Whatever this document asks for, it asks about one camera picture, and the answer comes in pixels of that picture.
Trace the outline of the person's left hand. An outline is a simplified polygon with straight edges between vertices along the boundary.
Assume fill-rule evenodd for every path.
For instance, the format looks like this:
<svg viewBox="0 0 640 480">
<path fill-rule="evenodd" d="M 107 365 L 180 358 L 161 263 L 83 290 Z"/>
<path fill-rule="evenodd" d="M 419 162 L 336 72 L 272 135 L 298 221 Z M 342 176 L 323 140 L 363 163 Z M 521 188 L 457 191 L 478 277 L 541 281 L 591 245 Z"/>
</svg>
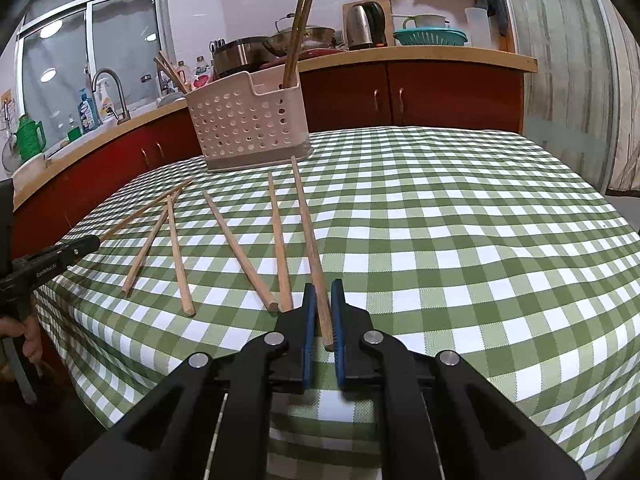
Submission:
<svg viewBox="0 0 640 480">
<path fill-rule="evenodd" d="M 11 338 L 24 337 L 23 354 L 30 362 L 39 363 L 42 357 L 40 325 L 35 315 L 31 314 L 24 321 L 5 316 L 0 318 L 1 335 Z"/>
</svg>

